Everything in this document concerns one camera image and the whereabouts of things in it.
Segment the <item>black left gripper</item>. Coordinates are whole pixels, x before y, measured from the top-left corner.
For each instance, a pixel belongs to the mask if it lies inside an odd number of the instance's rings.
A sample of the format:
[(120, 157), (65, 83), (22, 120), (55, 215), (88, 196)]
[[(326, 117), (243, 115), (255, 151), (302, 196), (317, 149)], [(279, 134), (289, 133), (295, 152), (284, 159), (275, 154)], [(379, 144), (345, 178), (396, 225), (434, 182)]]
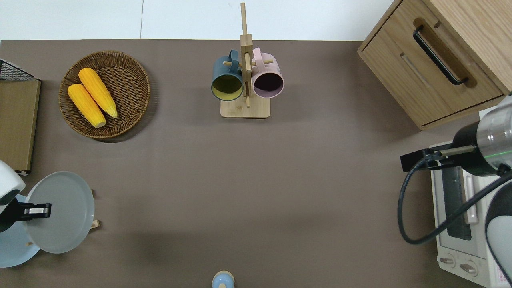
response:
[(17, 221), (51, 217), (52, 204), (21, 203), (14, 198), (0, 215), (0, 232), (5, 232)]

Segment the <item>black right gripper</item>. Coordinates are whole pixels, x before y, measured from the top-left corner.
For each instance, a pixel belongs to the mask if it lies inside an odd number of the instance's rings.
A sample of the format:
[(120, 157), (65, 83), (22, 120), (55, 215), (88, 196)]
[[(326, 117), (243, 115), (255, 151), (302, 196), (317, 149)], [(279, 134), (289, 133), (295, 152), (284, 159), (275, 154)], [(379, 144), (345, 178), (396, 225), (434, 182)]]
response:
[(420, 149), (400, 156), (403, 172), (409, 172), (417, 162), (424, 159), (424, 168), (437, 168), (440, 165), (460, 166), (468, 173), (479, 176), (492, 176), (497, 169), (491, 166), (482, 156), (477, 144), (477, 129), (479, 122), (474, 122), (461, 128), (454, 136), (451, 147), (476, 146), (475, 151), (446, 157), (440, 151)]

